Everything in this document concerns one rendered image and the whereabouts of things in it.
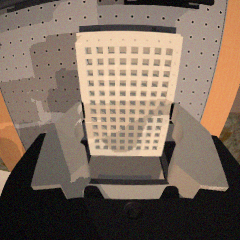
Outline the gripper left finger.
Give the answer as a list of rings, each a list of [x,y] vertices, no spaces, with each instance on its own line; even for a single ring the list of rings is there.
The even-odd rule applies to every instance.
[[[39,134],[11,171],[0,196],[0,240],[14,240],[37,212],[61,200],[83,197],[91,180],[79,101]],[[81,120],[82,119],[82,120]]]

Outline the grey rectangular base plate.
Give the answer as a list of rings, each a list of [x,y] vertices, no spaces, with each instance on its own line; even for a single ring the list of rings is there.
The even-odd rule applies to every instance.
[[[79,26],[176,27],[183,36],[174,102],[201,123],[220,55],[228,0],[199,9],[59,0],[0,10],[0,91],[25,149],[81,101],[75,43]]]

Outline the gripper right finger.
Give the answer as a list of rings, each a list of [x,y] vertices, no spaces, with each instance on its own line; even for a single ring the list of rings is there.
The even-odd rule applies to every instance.
[[[207,202],[240,227],[239,163],[217,136],[178,103],[171,104],[169,119],[174,124],[176,146],[168,167],[168,183],[179,189],[180,198]]]

